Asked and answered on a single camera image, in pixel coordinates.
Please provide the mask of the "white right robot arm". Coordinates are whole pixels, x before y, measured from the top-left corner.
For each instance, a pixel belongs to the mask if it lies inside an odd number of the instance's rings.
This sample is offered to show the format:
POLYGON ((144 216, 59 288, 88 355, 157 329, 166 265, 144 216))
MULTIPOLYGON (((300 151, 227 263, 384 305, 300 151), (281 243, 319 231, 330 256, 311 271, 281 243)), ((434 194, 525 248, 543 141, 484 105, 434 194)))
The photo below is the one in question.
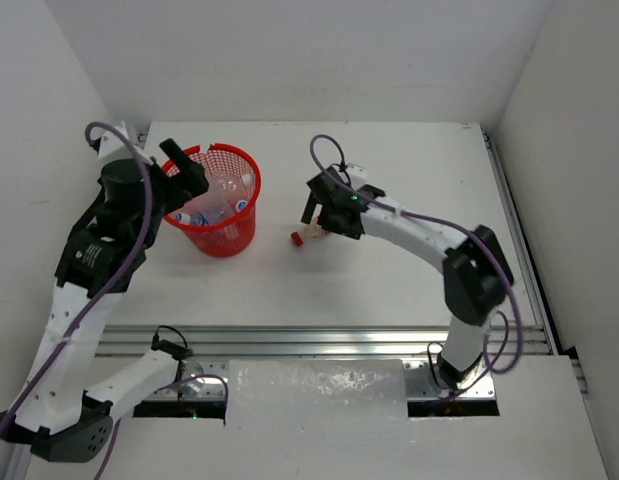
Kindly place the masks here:
POLYGON ((495 233, 484 225, 472 231, 490 251, 485 254, 475 241, 449 227, 433 228, 398 214, 399 204, 382 189, 359 179, 358 188, 348 191, 336 184, 338 177, 330 167, 307 182, 310 193, 301 221, 316 219, 326 232, 355 240, 364 235, 386 240, 442 275, 451 321, 437 358, 437 378, 443 388, 457 389, 481 360, 490 317, 505 300, 505 286, 492 262, 513 280, 495 233))

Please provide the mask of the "clear bottle sideways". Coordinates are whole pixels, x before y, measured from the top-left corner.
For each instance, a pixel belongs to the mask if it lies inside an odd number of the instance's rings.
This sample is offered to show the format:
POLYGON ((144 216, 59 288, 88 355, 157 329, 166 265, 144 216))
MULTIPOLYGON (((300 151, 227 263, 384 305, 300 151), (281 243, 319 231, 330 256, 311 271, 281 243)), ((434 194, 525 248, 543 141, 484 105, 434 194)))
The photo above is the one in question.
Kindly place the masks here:
POLYGON ((201 226, 212 226, 229 220, 235 209, 222 195, 208 192, 193 200, 194 210, 200 215, 201 226))

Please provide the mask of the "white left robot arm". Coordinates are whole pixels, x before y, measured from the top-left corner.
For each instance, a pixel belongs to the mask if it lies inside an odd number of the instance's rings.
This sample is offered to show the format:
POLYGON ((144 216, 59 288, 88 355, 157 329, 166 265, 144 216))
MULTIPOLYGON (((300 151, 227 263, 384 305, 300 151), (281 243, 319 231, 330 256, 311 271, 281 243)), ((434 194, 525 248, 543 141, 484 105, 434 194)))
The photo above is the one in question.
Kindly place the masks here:
POLYGON ((137 149, 106 164, 101 190, 72 228, 54 274, 52 308, 19 396, 0 412, 0 440, 52 463, 86 463, 121 417, 179 382, 192 351, 154 337, 131 366, 96 384, 87 375, 105 326, 144 263, 162 218, 208 189, 203 167, 173 140, 169 176, 137 149))

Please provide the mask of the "clear bottle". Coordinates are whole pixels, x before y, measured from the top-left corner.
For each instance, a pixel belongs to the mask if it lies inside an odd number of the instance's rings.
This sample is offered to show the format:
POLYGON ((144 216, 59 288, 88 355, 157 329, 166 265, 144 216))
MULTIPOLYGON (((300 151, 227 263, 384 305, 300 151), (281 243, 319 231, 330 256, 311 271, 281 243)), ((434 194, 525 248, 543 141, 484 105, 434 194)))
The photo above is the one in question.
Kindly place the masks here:
POLYGON ((231 174, 225 172, 215 172, 210 177, 210 184, 224 194, 240 193, 244 189, 254 185, 255 179, 252 174, 231 174))

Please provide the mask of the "red label red cap bottle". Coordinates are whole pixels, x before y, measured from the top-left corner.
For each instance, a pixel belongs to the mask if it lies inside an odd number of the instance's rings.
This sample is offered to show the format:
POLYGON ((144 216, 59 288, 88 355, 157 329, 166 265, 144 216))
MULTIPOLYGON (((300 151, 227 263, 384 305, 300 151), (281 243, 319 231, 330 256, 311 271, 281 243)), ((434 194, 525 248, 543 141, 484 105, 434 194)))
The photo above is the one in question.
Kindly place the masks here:
POLYGON ((319 225, 318 220, 318 217, 314 217, 308 224, 303 224, 298 230, 290 234, 291 242, 296 248, 300 248, 308 242, 321 240, 329 235, 329 232, 319 225))

